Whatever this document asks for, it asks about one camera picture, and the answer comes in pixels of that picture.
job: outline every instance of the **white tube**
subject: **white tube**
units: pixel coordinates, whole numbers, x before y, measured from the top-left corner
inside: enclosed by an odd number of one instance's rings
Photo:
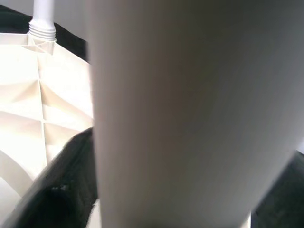
[[[90,0],[103,228],[239,228],[304,135],[300,1]]]
[[[29,23],[29,34],[43,40],[55,40],[54,0],[34,0],[33,19]]]

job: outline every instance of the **white pipe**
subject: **white pipe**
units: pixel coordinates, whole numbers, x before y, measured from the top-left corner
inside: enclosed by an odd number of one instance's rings
[[[304,136],[303,4],[88,3],[102,227],[239,228]]]
[[[55,40],[54,0],[34,0],[33,19],[29,23],[29,34],[43,40]]]

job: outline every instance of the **white plastic structure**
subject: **white plastic structure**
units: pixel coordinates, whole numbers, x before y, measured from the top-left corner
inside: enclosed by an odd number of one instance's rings
[[[0,33],[0,66],[3,219],[93,114],[89,64],[56,42]]]
[[[55,40],[53,16],[54,0],[34,0],[33,19],[29,23],[29,33],[43,40]]]

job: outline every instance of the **threaded white pipe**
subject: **threaded white pipe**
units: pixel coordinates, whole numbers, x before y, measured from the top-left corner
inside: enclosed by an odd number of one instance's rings
[[[34,0],[33,19],[29,23],[29,34],[47,41],[55,40],[54,0]]]

